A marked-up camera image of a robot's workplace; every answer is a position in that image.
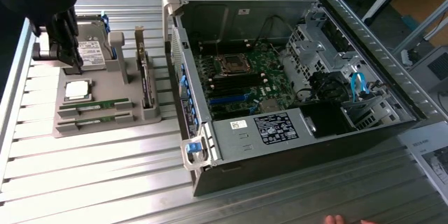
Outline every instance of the motherboard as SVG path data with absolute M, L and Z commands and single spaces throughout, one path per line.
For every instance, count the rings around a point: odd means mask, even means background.
M 215 120 L 280 111 L 295 93 L 275 47 L 258 42 L 243 50 L 207 50 L 195 58 Z

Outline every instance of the blue cable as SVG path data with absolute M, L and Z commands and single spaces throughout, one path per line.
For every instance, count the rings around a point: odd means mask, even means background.
M 351 82 L 351 87 L 352 87 L 352 95 L 354 95 L 354 102 L 355 102 L 355 98 L 356 98 L 356 87 L 355 87 L 355 84 L 356 84 L 356 77 L 360 77 L 362 79 L 362 91 L 366 92 L 366 94 L 371 93 L 370 89 L 367 88 L 366 86 L 366 77 L 364 77 L 364 74 L 362 72 L 355 72 L 354 75 L 352 75 L 352 82 Z

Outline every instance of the white sticker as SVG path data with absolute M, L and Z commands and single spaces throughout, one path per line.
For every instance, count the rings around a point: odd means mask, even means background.
M 246 120 L 231 122 L 231 126 L 232 126 L 232 130 L 246 128 L 247 127 Z
M 76 125 L 87 125 L 87 124 L 92 124 L 92 123 L 100 123 L 100 120 L 94 120 L 94 121 L 88 121 L 88 122 L 83 122 L 83 123 L 78 123 Z
M 250 14 L 251 9 L 239 9 L 239 15 L 247 15 Z
M 80 108 L 78 108 L 78 111 L 98 110 L 98 109 L 100 109 L 100 108 L 102 108 L 102 106 L 99 106 L 99 105 L 95 105 L 95 106 L 87 106 L 87 107 L 80 107 Z
M 82 41 L 78 50 L 84 61 L 84 66 L 104 64 L 102 47 L 98 41 Z

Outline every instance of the blue ram slot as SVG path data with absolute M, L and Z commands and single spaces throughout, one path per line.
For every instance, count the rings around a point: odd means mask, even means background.
M 235 95 L 231 97 L 224 97 L 224 98 L 215 98 L 210 100 L 210 104 L 223 104 L 223 103 L 230 103 L 230 102 L 243 102 L 248 98 L 248 94 L 246 95 Z

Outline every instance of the green circuit board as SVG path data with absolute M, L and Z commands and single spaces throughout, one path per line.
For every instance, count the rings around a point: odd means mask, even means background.
M 212 116 L 219 114 L 251 110 L 251 114 L 264 113 L 260 102 L 267 99 L 276 99 L 278 106 L 282 110 L 287 109 L 294 100 L 294 92 L 287 75 L 282 69 L 282 62 L 279 61 L 276 52 L 270 44 L 255 45 L 254 50 L 243 53 L 246 56 L 250 72 L 248 73 L 264 73 L 267 82 L 262 82 L 258 86 L 246 87 L 244 93 L 247 100 L 240 102 L 230 102 L 224 104 L 208 103 Z M 199 56 L 195 58 L 196 67 L 199 70 L 200 80 L 203 82 L 203 90 L 207 101 L 214 91 L 207 83 L 212 76 L 218 76 L 222 71 L 222 63 L 218 56 Z

